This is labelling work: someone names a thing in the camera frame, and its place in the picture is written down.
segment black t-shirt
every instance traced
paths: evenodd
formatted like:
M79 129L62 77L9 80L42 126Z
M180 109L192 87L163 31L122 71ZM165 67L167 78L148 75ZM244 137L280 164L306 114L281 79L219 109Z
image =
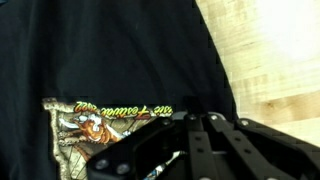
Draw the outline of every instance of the black t-shirt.
M238 118L193 0L9 1L0 7L0 67L1 179L60 178L45 98L71 109L82 102L182 111L183 97L197 96L206 111ZM57 112L79 122L92 115Z

